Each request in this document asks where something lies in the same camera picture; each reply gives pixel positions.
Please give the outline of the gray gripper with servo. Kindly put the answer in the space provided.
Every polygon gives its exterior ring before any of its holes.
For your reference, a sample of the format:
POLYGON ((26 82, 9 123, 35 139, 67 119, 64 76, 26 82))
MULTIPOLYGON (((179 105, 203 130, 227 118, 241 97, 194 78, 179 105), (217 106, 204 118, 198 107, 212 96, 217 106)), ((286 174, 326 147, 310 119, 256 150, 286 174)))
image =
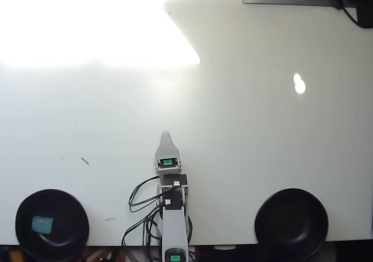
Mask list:
POLYGON ((181 171, 179 150, 168 131, 163 131, 161 134, 160 144, 155 154, 155 168, 158 174, 181 171))

